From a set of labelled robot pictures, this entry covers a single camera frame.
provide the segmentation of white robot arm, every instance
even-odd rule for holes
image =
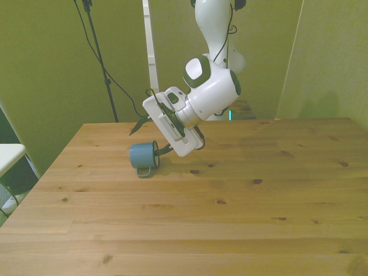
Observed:
[[[245,5],[245,0],[236,1],[235,6]],[[195,19],[209,48],[209,54],[197,56],[185,66],[183,78],[191,92],[186,95],[179,88],[170,87],[143,102],[148,115],[179,156],[203,146],[196,126],[237,99],[241,88],[235,73],[245,67],[244,57],[228,36],[232,0],[191,2],[195,4]]]

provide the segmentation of blue mug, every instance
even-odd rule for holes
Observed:
[[[160,165],[160,156],[155,156],[155,151],[157,150],[158,145],[156,141],[131,145],[129,159],[139,177],[149,177],[152,173],[152,168],[157,168]],[[139,170],[143,168],[148,168],[147,174],[139,173]]]

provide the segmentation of mug handle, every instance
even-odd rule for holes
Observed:
[[[149,176],[151,175],[151,166],[149,167],[148,174],[144,174],[144,175],[139,174],[139,173],[138,173],[138,168],[136,169],[136,171],[137,171],[137,175],[138,175],[139,177],[142,177],[142,178],[149,177]]]

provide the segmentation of white shelf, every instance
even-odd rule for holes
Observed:
[[[23,155],[25,155],[25,147],[22,144],[0,144],[0,177]]]

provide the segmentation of green wall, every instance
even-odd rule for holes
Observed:
[[[281,118],[349,117],[368,130],[368,1],[305,0]]]
[[[247,63],[238,75],[257,118],[274,118],[285,83],[302,0],[248,0],[234,13],[234,43]],[[208,52],[189,0],[151,0],[152,31],[161,91],[178,86],[186,63]]]
[[[106,68],[143,112],[150,83],[141,1],[93,0],[91,14]],[[114,121],[103,82],[72,0],[2,1],[0,105],[40,174],[83,123]],[[131,101],[112,90],[120,121],[137,121]]]

